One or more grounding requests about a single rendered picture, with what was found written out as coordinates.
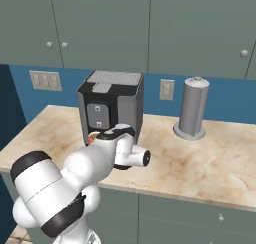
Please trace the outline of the beige wall outlet plate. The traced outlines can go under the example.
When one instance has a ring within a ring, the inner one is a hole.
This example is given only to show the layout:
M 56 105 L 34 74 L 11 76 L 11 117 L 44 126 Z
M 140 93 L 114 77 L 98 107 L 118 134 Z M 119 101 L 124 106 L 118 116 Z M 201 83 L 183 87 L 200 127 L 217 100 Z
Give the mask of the beige wall outlet plate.
M 174 94 L 174 80 L 168 80 L 168 79 L 161 79 L 160 80 L 160 93 L 159 93 L 159 99 L 160 100 L 173 100 L 173 94 Z

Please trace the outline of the grey paper towel holder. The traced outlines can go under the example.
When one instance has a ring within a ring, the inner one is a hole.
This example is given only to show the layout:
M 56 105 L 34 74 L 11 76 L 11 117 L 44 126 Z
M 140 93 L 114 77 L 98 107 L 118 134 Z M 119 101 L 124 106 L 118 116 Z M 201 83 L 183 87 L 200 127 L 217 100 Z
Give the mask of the grey paper towel holder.
M 184 81 L 179 121 L 173 126 L 174 133 L 185 140 L 199 140 L 205 136 L 202 125 L 210 83 L 202 77 Z

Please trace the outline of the beige wall switch plate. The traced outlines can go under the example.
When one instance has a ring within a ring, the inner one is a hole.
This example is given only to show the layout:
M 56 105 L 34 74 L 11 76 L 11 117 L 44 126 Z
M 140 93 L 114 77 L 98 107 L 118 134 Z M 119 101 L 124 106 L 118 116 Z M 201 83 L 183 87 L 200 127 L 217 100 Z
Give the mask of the beige wall switch plate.
M 36 90 L 61 91 L 61 81 L 58 72 L 30 70 L 33 88 Z

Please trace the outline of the grey-green lower cupboard door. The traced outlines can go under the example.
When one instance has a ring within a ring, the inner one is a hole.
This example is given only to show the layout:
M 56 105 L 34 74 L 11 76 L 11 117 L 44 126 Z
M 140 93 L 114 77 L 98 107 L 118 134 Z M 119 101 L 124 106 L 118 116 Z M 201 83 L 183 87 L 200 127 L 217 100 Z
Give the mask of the grey-green lower cupboard door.
M 256 244 L 256 237 L 141 217 L 139 244 Z
M 100 237 L 119 237 L 137 241 L 138 208 L 105 208 L 95 212 L 95 229 Z

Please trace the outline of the grey-green drawer front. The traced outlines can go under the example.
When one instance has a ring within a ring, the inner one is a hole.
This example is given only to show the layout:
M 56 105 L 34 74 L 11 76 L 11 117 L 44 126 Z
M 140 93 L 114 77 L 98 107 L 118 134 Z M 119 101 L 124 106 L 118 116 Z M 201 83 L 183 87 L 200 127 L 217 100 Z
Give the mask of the grey-green drawer front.
M 99 209 L 136 216 L 138 214 L 138 195 L 132 192 L 101 188 Z
M 139 214 L 144 217 L 206 227 L 256 237 L 256 212 L 139 195 Z M 219 221 L 222 214 L 224 221 Z

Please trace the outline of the black grey coffee machine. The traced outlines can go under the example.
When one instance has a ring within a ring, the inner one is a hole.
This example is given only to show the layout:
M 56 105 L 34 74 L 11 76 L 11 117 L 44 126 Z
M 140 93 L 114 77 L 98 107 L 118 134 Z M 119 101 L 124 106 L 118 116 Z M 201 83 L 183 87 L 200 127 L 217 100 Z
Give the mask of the black grey coffee machine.
M 93 71 L 76 91 L 84 143 L 94 131 L 129 124 L 138 142 L 144 108 L 144 74 Z

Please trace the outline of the grey-green cupboard door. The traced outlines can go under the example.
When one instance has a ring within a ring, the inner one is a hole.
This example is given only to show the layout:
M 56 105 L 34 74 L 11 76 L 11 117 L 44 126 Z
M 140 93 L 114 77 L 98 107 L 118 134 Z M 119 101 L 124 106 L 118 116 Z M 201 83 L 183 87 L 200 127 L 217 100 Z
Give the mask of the grey-green cupboard door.
M 95 212 L 95 229 L 100 237 L 119 237 L 137 241 L 138 208 L 105 208 Z
M 51 0 L 0 0 L 0 63 L 62 66 Z
M 253 49 L 251 55 L 248 70 L 246 73 L 246 78 L 248 80 L 256 80 L 256 47 Z
M 242 79 L 255 43 L 256 0 L 151 0 L 151 73 Z
M 256 244 L 256 237 L 141 217 L 139 244 Z
M 144 72 L 149 0 L 52 0 L 66 68 Z

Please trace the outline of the white mug with coffee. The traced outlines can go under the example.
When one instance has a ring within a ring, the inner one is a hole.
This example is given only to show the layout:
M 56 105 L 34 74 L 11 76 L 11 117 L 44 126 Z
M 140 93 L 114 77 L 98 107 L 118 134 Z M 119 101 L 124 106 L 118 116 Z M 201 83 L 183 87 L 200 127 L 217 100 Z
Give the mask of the white mug with coffee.
M 100 134 L 99 131 L 94 131 L 94 132 L 91 132 L 89 135 L 88 135 L 88 144 L 92 144 L 94 142 L 94 140 L 96 139 L 96 137 Z

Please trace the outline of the grey-green upper cupboard door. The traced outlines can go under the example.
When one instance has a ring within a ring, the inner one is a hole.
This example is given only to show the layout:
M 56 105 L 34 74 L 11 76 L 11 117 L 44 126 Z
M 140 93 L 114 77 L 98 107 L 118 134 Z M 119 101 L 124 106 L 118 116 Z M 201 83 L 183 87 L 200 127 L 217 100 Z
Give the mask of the grey-green upper cupboard door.
M 248 70 L 246 73 L 246 78 L 248 80 L 256 80 L 256 47 L 253 49 L 251 55 Z
M 66 68 L 144 72 L 149 0 L 52 0 Z
M 151 73 L 242 79 L 255 43 L 256 0 L 151 0 Z
M 62 66 L 51 0 L 0 0 L 0 63 Z

